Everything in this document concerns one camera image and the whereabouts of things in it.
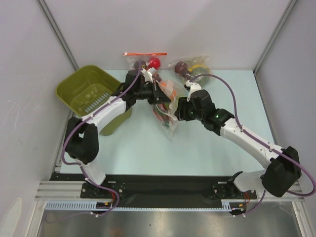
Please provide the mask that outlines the polka dot strawberry bag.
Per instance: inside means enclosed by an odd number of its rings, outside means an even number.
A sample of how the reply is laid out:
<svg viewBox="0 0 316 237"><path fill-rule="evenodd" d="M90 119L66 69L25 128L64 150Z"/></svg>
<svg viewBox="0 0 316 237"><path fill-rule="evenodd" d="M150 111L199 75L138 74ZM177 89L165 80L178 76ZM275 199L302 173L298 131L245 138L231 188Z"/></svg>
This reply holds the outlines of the polka dot strawberry bag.
<svg viewBox="0 0 316 237"><path fill-rule="evenodd" d="M153 105L152 110L166 136L171 140L179 122L175 116L178 100L180 97L187 97L188 93L182 85L172 80L161 80L158 85L170 102Z"/></svg>

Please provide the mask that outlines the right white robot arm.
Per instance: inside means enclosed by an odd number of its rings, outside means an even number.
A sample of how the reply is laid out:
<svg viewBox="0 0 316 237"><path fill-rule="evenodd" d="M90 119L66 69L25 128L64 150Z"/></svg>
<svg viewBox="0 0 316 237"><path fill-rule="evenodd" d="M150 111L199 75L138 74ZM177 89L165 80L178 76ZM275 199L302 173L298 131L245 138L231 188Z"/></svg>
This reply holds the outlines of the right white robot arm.
<svg viewBox="0 0 316 237"><path fill-rule="evenodd" d="M231 177L228 193L233 198L250 190L266 190L280 198L302 175L296 166L299 162L296 149L271 144L240 128L235 116L225 109L217 109L204 89L193 92L190 98L180 97L175 115L180 121L200 121L207 130L235 143L261 164L263 170L239 171Z"/></svg>

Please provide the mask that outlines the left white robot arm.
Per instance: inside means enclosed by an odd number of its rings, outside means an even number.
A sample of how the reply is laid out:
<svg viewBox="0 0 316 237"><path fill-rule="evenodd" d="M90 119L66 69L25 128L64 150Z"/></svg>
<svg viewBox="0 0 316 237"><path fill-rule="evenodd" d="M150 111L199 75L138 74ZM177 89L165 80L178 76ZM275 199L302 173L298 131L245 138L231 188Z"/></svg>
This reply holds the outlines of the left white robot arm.
<svg viewBox="0 0 316 237"><path fill-rule="evenodd" d="M109 191L108 184L104 182L106 174L98 164L99 133L128 111L137 100L147 100L151 105L171 101L160 89L155 75L155 68L128 71L125 81L100 108L68 121L62 153L75 160L73 164L81 168L86 179L93 184L91 191L99 198Z"/></svg>

